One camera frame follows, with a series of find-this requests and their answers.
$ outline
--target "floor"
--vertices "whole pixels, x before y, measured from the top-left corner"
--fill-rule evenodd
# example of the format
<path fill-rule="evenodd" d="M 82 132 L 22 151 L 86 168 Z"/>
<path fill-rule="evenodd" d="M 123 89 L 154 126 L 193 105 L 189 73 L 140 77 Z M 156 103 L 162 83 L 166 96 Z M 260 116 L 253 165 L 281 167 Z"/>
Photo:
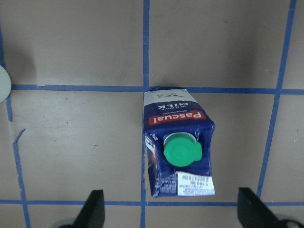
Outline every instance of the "floor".
<path fill-rule="evenodd" d="M 303 26 L 301 0 L 1 0 L 0 227 L 72 222 L 93 189 L 105 228 L 240 228 L 238 187 L 304 222 Z M 215 196 L 151 197 L 151 86 L 215 122 Z"/>

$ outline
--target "white round object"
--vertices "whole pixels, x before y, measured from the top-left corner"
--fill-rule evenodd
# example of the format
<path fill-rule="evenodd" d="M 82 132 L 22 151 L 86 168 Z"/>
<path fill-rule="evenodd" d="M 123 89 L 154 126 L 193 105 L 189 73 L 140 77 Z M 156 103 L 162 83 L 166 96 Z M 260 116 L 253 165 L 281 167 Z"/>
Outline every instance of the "white round object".
<path fill-rule="evenodd" d="M 10 95 L 10 90 L 10 76 L 6 70 L 0 66 L 0 102 L 4 101 Z"/>

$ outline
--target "beige tile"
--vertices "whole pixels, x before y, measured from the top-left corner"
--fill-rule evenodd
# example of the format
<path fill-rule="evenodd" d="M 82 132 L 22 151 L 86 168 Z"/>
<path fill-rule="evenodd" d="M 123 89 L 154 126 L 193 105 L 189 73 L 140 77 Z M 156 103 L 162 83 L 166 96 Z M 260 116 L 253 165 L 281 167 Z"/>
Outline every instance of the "beige tile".
<path fill-rule="evenodd" d="M 25 228 L 22 205 L 0 204 L 1 228 Z"/>
<path fill-rule="evenodd" d="M 8 121 L 6 103 L 0 103 L 0 200 L 19 200 L 20 188 L 14 158 L 13 123 Z"/>
<path fill-rule="evenodd" d="M 269 207 L 278 219 L 292 219 L 304 223 L 304 207 Z"/>
<path fill-rule="evenodd" d="M 192 95 L 216 125 L 211 144 L 216 195 L 153 199 L 146 181 L 147 201 L 236 202 L 239 187 L 257 190 L 274 96 Z"/>
<path fill-rule="evenodd" d="M 304 80 L 304 2 L 297 1 L 294 14 L 293 30 L 288 50 L 283 88 L 303 89 Z"/>
<path fill-rule="evenodd" d="M 29 200 L 140 200 L 141 93 L 13 91 Z"/>
<path fill-rule="evenodd" d="M 236 207 L 147 207 L 146 228 L 241 228 Z"/>
<path fill-rule="evenodd" d="M 151 85 L 275 87 L 288 6 L 285 0 L 151 1 Z"/>
<path fill-rule="evenodd" d="M 33 228 L 57 228 L 72 224 L 81 206 L 30 205 L 29 213 Z M 106 206 L 104 228 L 136 228 L 140 226 L 140 207 Z"/>
<path fill-rule="evenodd" d="M 142 85 L 142 1 L 3 0 L 1 5 L 13 83 Z"/>
<path fill-rule="evenodd" d="M 304 201 L 304 99 L 281 96 L 262 199 Z"/>

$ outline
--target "packaging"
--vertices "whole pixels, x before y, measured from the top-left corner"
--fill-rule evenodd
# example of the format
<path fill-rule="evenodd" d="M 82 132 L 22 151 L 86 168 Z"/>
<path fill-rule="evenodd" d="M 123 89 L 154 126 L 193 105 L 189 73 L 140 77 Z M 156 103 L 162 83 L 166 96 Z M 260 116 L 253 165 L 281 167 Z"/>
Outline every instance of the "packaging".
<path fill-rule="evenodd" d="M 143 134 L 153 197 L 214 195 L 215 124 L 186 89 L 144 95 Z"/>

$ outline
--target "green cap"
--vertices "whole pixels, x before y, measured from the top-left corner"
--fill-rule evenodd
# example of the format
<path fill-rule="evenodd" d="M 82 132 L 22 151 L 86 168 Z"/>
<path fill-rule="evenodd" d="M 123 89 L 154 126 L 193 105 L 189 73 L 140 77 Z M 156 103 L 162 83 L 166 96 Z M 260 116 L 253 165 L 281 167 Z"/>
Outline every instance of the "green cap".
<path fill-rule="evenodd" d="M 173 133 L 164 141 L 164 155 L 174 166 L 184 167 L 201 160 L 202 149 L 195 137 L 189 133 Z"/>

